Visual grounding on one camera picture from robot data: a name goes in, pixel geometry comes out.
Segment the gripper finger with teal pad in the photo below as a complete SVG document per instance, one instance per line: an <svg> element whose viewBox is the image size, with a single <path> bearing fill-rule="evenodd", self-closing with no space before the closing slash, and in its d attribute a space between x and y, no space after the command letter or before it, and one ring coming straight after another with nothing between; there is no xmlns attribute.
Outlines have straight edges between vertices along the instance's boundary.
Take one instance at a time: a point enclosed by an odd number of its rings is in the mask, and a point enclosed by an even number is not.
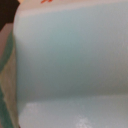
<svg viewBox="0 0 128 128"><path fill-rule="evenodd" d="M0 31L0 128L19 128L16 100L16 47L13 24Z"/></svg>

